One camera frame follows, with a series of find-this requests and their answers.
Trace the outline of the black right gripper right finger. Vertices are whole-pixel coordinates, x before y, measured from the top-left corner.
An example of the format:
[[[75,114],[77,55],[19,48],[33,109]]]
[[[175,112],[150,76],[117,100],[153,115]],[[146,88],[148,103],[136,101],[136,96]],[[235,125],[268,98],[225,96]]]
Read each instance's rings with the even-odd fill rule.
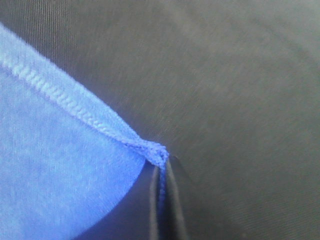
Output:
[[[175,155],[166,162],[166,189],[173,239],[214,240],[215,199],[192,180]]]

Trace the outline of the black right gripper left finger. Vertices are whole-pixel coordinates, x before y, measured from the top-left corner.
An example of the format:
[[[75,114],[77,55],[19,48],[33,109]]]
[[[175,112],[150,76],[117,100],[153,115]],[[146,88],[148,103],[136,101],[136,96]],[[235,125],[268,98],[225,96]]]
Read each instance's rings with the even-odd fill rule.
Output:
[[[98,223],[82,234],[83,240],[157,239],[157,169],[146,162],[129,192]]]

